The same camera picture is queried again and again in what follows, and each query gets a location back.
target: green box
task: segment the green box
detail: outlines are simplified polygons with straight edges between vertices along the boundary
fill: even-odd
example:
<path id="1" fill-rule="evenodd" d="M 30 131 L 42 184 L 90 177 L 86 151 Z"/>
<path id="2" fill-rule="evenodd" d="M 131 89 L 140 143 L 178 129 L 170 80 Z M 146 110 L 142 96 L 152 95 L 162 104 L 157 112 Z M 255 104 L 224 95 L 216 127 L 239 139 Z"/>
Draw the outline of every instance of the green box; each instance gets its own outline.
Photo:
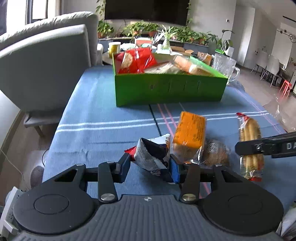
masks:
<path id="1" fill-rule="evenodd" d="M 158 63 L 173 56 L 154 54 Z M 227 78 L 207 64 L 190 57 L 214 77 L 186 74 L 117 74 L 113 59 L 116 106 L 172 102 L 220 101 Z"/>

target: blue tablecloth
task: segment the blue tablecloth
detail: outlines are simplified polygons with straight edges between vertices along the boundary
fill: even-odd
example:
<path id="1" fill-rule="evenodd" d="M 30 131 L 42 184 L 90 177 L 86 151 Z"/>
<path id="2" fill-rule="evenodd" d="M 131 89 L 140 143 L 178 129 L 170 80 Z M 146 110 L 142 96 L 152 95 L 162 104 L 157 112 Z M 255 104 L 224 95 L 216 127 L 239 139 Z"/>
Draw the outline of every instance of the blue tablecloth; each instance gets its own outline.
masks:
<path id="1" fill-rule="evenodd" d="M 135 146 L 140 137 L 153 138 L 170 133 L 173 137 L 181 111 L 206 116 L 207 137 L 222 140 L 231 149 L 231 166 L 239 172 L 239 157 L 234 153 L 238 141 L 237 112 L 255 118 L 263 137 L 284 133 L 283 128 L 259 103 L 243 90 L 226 87 L 221 102 L 174 103 L 116 107 L 111 66 L 93 67 L 79 80 L 52 141 L 43 181 L 76 163 L 97 167 L 105 161 L 118 161 L 125 149 Z M 265 157 L 263 188 L 275 194 L 287 211 L 295 200 L 294 158 Z M 121 194 L 174 194 L 178 185 L 168 184 L 131 164 L 127 179 L 115 185 Z M 97 197 L 97 183 L 90 183 L 88 194 Z M 201 185 L 201 196 L 210 192 Z"/>

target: power strip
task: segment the power strip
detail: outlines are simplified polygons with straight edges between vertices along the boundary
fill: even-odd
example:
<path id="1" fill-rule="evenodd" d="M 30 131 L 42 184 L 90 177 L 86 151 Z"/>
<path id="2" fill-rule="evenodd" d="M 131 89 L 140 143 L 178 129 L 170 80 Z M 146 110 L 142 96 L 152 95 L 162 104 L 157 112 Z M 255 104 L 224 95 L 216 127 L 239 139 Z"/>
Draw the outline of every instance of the power strip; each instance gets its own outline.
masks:
<path id="1" fill-rule="evenodd" d="M 8 238 L 9 233 L 13 235 L 17 235 L 18 228 L 12 224 L 14 220 L 12 208 L 16 200 L 22 194 L 23 192 L 21 190 L 17 189 L 16 187 L 12 188 L 0 218 L 0 236 L 1 237 Z"/>

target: television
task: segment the television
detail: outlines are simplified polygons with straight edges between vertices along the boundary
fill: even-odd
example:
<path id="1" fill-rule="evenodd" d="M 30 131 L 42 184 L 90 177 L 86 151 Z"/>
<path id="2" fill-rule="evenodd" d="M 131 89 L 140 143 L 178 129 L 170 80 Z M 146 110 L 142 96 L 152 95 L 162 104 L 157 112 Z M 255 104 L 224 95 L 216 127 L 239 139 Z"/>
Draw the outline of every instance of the television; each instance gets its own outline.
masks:
<path id="1" fill-rule="evenodd" d="M 186 25 L 189 0 L 106 0 L 105 19 L 136 19 Z"/>

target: ceiling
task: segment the ceiling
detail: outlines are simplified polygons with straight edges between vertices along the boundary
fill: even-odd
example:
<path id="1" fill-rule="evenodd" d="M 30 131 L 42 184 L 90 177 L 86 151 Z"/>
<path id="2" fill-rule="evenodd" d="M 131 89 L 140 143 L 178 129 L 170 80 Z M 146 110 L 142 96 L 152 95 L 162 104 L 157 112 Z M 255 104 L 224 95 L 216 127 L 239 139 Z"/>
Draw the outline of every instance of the ceiling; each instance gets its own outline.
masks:
<path id="1" fill-rule="evenodd" d="M 281 27 L 281 23 L 296 28 L 295 22 L 283 18 L 296 20 L 296 4 L 292 0 L 237 0 L 237 4 L 261 9 L 277 28 Z"/>

